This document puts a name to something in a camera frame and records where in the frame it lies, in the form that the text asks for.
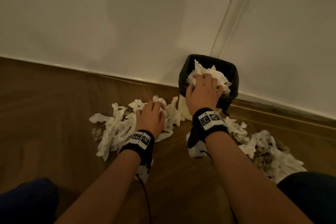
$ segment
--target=cable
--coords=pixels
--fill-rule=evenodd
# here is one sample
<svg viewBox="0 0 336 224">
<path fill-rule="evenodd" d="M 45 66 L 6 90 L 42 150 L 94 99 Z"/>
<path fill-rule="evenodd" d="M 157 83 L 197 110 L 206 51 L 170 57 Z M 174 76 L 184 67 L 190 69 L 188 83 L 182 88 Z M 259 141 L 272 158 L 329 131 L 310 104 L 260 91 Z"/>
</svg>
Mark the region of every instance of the cable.
<svg viewBox="0 0 336 224">
<path fill-rule="evenodd" d="M 141 180 L 139 174 L 135 174 L 135 176 L 139 179 L 139 182 L 142 185 L 143 191 L 145 192 L 145 197 L 146 197 L 146 201 L 147 201 L 147 207 L 148 207 L 148 214 L 149 214 L 149 224 L 152 224 L 152 212 L 151 212 L 151 206 L 149 205 L 149 199 L 148 199 L 148 195 L 147 195 L 147 191 L 145 188 L 145 184 L 144 182 Z"/>
<path fill-rule="evenodd" d="M 212 159 L 211 155 L 208 154 L 206 151 L 200 151 L 200 152 L 204 152 L 204 153 L 206 153 L 206 154 Z"/>
</svg>

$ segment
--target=small wastebasket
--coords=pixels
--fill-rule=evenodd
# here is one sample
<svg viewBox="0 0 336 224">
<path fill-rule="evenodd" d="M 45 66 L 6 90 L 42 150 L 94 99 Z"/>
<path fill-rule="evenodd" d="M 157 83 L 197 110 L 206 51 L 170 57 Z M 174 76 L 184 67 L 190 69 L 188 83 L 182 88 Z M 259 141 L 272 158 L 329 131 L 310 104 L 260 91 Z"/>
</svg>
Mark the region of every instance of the small wastebasket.
<svg viewBox="0 0 336 224">
<path fill-rule="evenodd" d="M 211 68 L 215 65 L 216 70 L 222 72 L 229 82 L 232 82 L 232 85 L 229 87 L 229 95 L 223 94 L 217 102 L 217 107 L 221 108 L 223 112 L 226 112 L 233 99 L 238 96 L 239 76 L 236 66 L 230 62 L 214 57 L 198 54 L 189 55 L 178 78 L 180 94 L 184 97 L 186 96 L 187 87 L 189 86 L 189 83 L 187 83 L 187 77 L 195 69 L 195 60 L 197 60 L 204 68 Z"/>
</svg>

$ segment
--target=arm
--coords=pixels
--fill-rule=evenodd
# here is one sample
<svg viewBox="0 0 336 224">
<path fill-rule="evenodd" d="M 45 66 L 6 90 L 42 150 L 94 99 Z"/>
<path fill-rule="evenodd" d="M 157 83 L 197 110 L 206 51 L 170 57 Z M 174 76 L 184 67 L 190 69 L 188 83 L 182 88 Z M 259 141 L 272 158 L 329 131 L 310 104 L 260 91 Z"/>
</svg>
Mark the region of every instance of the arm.
<svg viewBox="0 0 336 224">
<path fill-rule="evenodd" d="M 147 130 L 156 140 L 164 128 L 166 107 L 149 101 L 136 112 L 136 131 Z M 62 214 L 56 224 L 113 223 L 141 158 L 133 150 L 123 150 L 99 178 Z"/>
<path fill-rule="evenodd" d="M 56 223 L 112 223 L 140 162 L 135 151 L 124 150 Z"/>
<path fill-rule="evenodd" d="M 195 74 L 196 86 L 187 88 L 186 104 L 191 115 L 201 108 L 215 110 L 222 87 L 211 74 Z M 274 183 L 264 176 L 221 131 L 205 138 L 225 194 L 239 223 L 312 223 Z"/>
</svg>

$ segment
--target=wristband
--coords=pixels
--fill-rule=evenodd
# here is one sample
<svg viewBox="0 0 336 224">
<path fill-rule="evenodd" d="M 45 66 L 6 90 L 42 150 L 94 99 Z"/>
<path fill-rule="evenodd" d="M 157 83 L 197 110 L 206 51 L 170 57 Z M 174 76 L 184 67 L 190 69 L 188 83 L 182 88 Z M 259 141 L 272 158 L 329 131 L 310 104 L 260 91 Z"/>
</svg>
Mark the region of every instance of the wristband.
<svg viewBox="0 0 336 224">
<path fill-rule="evenodd" d="M 228 133 L 228 129 L 224 126 L 225 122 L 222 117 L 210 108 L 199 109 L 192 117 L 192 125 L 190 139 L 188 140 L 188 148 L 194 147 L 198 141 L 205 142 L 205 138 L 216 131 Z"/>
<path fill-rule="evenodd" d="M 151 164 L 152 153 L 154 146 L 154 136 L 148 130 L 140 129 L 136 131 L 131 136 L 127 137 L 125 142 L 122 144 L 119 153 L 123 150 L 133 150 L 139 154 L 141 158 L 140 165 Z"/>
</svg>

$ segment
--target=hardwood floor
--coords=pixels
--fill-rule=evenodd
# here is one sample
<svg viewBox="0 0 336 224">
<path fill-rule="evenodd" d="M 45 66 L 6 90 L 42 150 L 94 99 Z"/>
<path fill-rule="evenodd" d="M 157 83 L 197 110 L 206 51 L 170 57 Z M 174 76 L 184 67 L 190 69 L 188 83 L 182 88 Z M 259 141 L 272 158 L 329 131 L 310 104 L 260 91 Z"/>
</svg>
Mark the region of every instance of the hardwood floor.
<svg viewBox="0 0 336 224">
<path fill-rule="evenodd" d="M 113 161 L 95 156 L 89 117 L 112 115 L 111 103 L 158 95 L 169 103 L 177 88 L 119 80 L 69 69 L 0 58 L 0 193 L 39 177 L 60 187 L 60 215 Z M 229 114 L 250 132 L 263 129 L 282 141 L 309 171 L 336 176 L 336 129 L 264 111 L 240 101 Z M 330 126 L 321 127 L 307 122 Z M 155 145 L 146 189 L 154 223 L 233 223 L 229 204 L 209 158 L 191 159 L 185 135 L 191 122 Z M 117 223 L 148 223 L 144 192 L 133 182 Z"/>
</svg>

